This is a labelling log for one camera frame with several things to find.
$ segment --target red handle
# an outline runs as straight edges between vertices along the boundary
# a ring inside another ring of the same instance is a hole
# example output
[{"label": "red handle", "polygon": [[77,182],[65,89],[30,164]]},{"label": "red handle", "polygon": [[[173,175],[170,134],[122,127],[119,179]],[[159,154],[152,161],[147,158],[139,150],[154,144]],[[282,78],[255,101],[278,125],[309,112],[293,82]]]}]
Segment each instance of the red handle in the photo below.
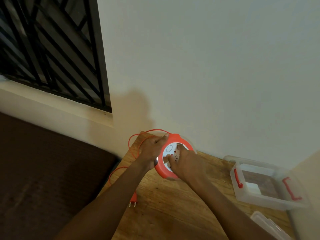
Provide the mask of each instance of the red handle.
[{"label": "red handle", "polygon": [[289,194],[290,194],[290,196],[291,196],[291,199],[294,200],[294,201],[302,200],[302,197],[301,197],[301,196],[299,196],[299,197],[295,197],[295,196],[294,196],[294,193],[291,191],[288,183],[286,182],[287,180],[291,180],[291,178],[290,178],[290,177],[285,177],[285,178],[282,180],[282,182],[284,183],[287,191],[289,192]]},{"label": "red handle", "polygon": [[242,188],[243,188],[243,184],[240,183],[240,181],[239,181],[238,173],[237,173],[237,169],[236,169],[236,168],[234,169],[234,175],[235,175],[235,179],[236,179],[236,181],[237,181],[237,183],[238,183],[239,189],[242,189]]}]

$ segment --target hand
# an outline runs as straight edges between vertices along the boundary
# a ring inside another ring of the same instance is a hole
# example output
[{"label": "hand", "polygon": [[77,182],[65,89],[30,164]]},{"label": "hand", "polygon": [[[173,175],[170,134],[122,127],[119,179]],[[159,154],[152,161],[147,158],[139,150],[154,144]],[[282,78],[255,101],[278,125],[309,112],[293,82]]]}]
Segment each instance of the hand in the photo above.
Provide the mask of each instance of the hand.
[{"label": "hand", "polygon": [[206,177],[202,157],[195,154],[194,151],[187,150],[183,145],[178,144],[177,148],[180,151],[178,162],[175,161],[173,156],[166,156],[170,162],[171,170],[188,185]]},{"label": "hand", "polygon": [[142,144],[142,152],[136,161],[147,166],[147,170],[155,167],[155,159],[159,156],[162,147],[168,140],[169,134],[166,133],[163,137],[155,136],[146,139]]}]

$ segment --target forearm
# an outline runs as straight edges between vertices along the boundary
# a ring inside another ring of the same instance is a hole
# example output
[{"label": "forearm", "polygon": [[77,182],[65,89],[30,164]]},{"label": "forearm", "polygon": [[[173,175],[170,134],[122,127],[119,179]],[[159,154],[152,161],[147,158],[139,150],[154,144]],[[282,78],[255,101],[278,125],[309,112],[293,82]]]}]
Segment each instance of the forearm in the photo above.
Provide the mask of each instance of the forearm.
[{"label": "forearm", "polygon": [[206,177],[193,180],[189,186],[214,213],[230,240],[275,239],[230,202]]},{"label": "forearm", "polygon": [[134,161],[110,188],[83,208],[56,239],[111,239],[146,172],[145,165]]}]

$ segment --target person's left arm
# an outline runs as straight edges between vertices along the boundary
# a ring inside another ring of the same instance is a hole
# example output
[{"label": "person's left arm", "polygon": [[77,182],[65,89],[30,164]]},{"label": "person's left arm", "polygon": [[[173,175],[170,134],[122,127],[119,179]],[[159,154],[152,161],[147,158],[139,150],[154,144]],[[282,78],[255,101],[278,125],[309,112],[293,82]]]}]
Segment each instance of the person's left arm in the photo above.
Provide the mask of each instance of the person's left arm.
[{"label": "person's left arm", "polygon": [[168,134],[143,143],[140,156],[104,193],[83,208],[55,239],[111,239],[129,201],[144,175],[154,168],[154,160]]}]

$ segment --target dark brown fabric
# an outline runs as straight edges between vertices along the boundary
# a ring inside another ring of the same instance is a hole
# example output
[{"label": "dark brown fabric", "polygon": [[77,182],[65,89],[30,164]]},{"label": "dark brown fabric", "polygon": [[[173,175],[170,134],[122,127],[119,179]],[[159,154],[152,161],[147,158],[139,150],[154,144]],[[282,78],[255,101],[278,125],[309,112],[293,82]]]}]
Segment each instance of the dark brown fabric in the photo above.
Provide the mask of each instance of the dark brown fabric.
[{"label": "dark brown fabric", "polygon": [[52,239],[96,197],[117,161],[0,113],[0,239]]}]

